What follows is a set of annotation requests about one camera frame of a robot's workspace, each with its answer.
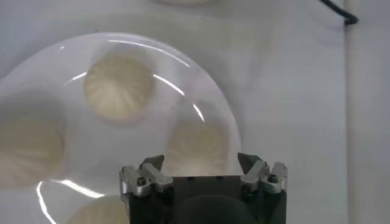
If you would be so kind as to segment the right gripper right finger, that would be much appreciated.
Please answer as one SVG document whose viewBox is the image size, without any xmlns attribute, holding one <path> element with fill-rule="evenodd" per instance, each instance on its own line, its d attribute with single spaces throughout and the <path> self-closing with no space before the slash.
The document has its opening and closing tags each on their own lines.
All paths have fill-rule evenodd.
<svg viewBox="0 0 390 224">
<path fill-rule="evenodd" d="M 284 163 L 276 162 L 270 168 L 259 156 L 245 153 L 238 153 L 238 161 L 244 173 L 240 176 L 241 184 L 247 186 L 251 192 L 257 191 L 260 183 L 269 194 L 286 191 L 288 169 Z"/>
</svg>

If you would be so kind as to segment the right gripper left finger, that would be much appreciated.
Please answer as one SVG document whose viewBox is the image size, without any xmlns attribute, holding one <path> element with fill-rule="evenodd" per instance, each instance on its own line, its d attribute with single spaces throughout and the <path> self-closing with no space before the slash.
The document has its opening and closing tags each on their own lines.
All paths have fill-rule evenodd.
<svg viewBox="0 0 390 224">
<path fill-rule="evenodd" d="M 158 193 L 167 193 L 173 188 L 172 177 L 163 175 L 161 168 L 165 160 L 164 155 L 146 158 L 136 169 L 132 165 L 123 166 L 119 171 L 119 190 L 124 198 L 130 194 L 136 197 L 147 197 L 154 187 Z"/>
</svg>

